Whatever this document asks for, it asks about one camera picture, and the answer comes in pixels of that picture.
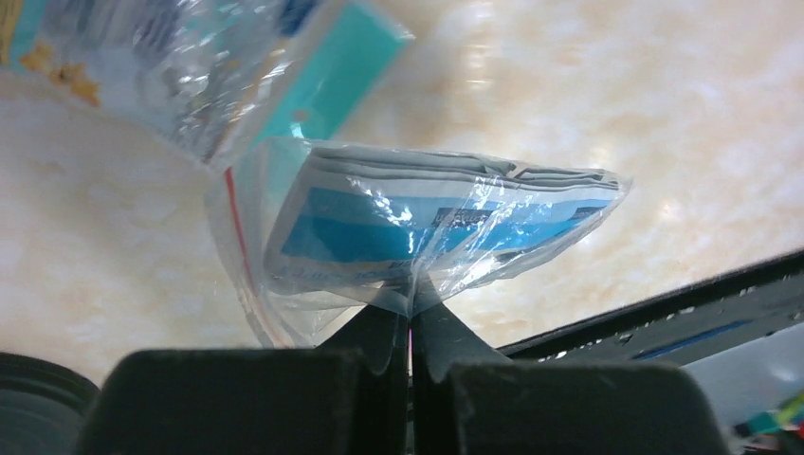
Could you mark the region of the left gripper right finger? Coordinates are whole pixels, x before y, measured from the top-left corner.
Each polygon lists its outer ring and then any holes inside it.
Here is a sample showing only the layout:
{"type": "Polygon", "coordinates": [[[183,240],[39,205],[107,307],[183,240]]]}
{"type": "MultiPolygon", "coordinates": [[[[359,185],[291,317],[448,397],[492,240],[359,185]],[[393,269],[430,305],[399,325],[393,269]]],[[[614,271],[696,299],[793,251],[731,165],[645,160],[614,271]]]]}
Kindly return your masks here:
{"type": "Polygon", "coordinates": [[[430,282],[411,291],[418,454],[726,454],[683,370],[646,362],[514,360],[486,344],[430,282]]]}

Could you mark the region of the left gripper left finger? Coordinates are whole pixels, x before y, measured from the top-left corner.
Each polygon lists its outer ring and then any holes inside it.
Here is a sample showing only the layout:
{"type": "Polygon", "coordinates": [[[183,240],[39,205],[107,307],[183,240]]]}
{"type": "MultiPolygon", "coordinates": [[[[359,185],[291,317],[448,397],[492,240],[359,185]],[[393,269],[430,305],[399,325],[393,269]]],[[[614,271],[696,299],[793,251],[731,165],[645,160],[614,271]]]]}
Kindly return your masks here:
{"type": "Polygon", "coordinates": [[[152,350],[105,380],[80,454],[401,454],[406,317],[367,306],[319,347],[152,350]]]}

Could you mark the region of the blue white bagged packet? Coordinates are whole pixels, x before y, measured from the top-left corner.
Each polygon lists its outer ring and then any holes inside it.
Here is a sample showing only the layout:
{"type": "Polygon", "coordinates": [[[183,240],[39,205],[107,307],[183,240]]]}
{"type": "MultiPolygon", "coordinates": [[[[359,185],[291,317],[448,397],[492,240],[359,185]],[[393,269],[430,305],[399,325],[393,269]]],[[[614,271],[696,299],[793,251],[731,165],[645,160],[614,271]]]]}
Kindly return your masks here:
{"type": "Polygon", "coordinates": [[[272,137],[221,173],[205,209],[259,342],[301,348],[354,307],[412,317],[545,264],[630,187],[602,169],[272,137]]]}

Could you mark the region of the blue cotton swab packet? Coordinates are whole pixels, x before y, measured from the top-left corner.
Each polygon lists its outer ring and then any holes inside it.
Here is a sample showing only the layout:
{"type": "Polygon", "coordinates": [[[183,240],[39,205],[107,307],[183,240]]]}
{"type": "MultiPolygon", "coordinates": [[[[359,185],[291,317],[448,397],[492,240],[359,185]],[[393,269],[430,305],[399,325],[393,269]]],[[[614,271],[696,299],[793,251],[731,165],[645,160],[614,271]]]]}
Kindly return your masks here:
{"type": "Polygon", "coordinates": [[[93,1],[3,1],[1,67],[49,81],[82,103],[100,107],[101,83],[75,57],[93,1]]]}

